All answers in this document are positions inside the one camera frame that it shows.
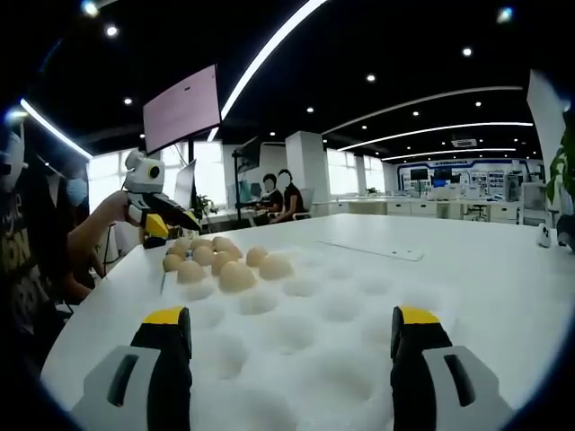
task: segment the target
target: led strip light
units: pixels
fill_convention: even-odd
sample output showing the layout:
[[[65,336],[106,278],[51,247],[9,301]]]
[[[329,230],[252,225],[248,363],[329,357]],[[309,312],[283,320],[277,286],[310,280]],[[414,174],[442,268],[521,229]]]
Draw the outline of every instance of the led strip light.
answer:
[[[453,154],[453,153],[481,153],[483,151],[497,151],[497,152],[501,153],[501,152],[506,152],[506,151],[517,151],[517,150],[515,148],[474,148],[474,149],[466,149],[466,150],[446,150],[446,151],[433,151],[431,153],[396,155],[395,157],[386,157],[385,159],[380,159],[380,160],[382,162],[387,162],[388,160],[412,159],[413,157],[422,157],[424,155]]]
[[[320,7],[322,4],[327,2],[327,0],[310,0],[305,3],[296,13],[294,13],[291,18],[289,18],[284,25],[282,25],[276,34],[274,34],[268,43],[261,49],[256,58],[252,61],[249,67],[245,70],[242,77],[235,85],[234,90],[227,99],[224,108],[222,109],[222,120],[227,117],[230,109],[234,106],[237,98],[240,97],[245,86],[250,82],[253,76],[256,74],[258,69],[263,65],[263,63],[268,59],[271,53],[278,47],[278,45],[291,33],[295,27],[297,27],[305,18],[312,14],[315,9]],[[211,142],[216,137],[218,128],[212,128],[209,132],[208,142]]]
[[[44,117],[42,117],[25,99],[21,99],[20,100],[20,104],[22,105],[22,107],[26,110],[26,112],[28,112],[36,121],[38,121],[48,132],[50,132],[52,135],[54,135],[55,137],[57,137],[60,141],[62,141],[64,144],[68,145],[70,148],[72,148],[73,150],[77,151],[79,154],[83,155],[86,159],[90,160],[92,159],[92,155],[90,153],[88,153],[87,151],[85,151],[82,147],[80,147],[78,144],[74,143],[72,140],[70,140],[69,137],[67,137],[66,135],[64,135],[62,132],[60,132],[57,128],[55,128],[54,126],[52,126],[46,119],[44,119]]]
[[[438,130],[448,130],[450,128],[475,128],[478,126],[519,126],[524,128],[530,128],[533,126],[533,123],[519,123],[516,121],[494,121],[491,123],[455,124],[454,126],[442,126],[440,128],[424,128],[423,130],[414,130],[412,132],[400,133],[399,135],[379,137],[378,139],[373,139],[371,141],[360,142],[359,144],[344,146],[343,148],[339,148],[338,151],[345,151],[351,148],[356,148],[358,146],[374,144],[375,142],[387,141],[389,139],[396,139],[397,137],[418,135],[419,133],[437,132]]]

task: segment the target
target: egg tray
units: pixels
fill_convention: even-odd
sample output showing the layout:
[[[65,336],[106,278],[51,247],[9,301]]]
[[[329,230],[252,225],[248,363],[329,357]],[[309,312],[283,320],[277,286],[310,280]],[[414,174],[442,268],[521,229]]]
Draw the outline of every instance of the egg tray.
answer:
[[[281,251],[295,275],[265,281],[253,269],[256,287],[240,294],[223,293],[211,267],[196,284],[166,274],[164,306],[190,309],[192,430],[390,426],[393,308],[430,310],[449,332],[454,305],[389,259],[317,247]]]

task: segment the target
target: black t-shirt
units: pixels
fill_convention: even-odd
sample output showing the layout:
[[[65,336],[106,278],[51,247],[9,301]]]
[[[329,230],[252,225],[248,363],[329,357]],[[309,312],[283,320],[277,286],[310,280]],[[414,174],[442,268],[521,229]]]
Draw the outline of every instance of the black t-shirt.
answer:
[[[299,189],[294,186],[294,183],[290,182],[284,190],[284,202],[286,203],[286,211],[291,209],[290,205],[292,196],[297,196],[296,213],[305,213],[306,211],[304,209],[304,200],[302,199],[302,194],[299,192]]]
[[[266,207],[274,207],[279,205],[279,213],[281,213],[284,209],[284,198],[281,197],[281,193],[278,189],[275,189],[269,195],[264,196],[261,199],[261,203]]]
[[[51,299],[69,273],[66,232],[58,219],[41,166],[30,163],[14,190],[0,196],[0,286],[19,331],[46,329]]]

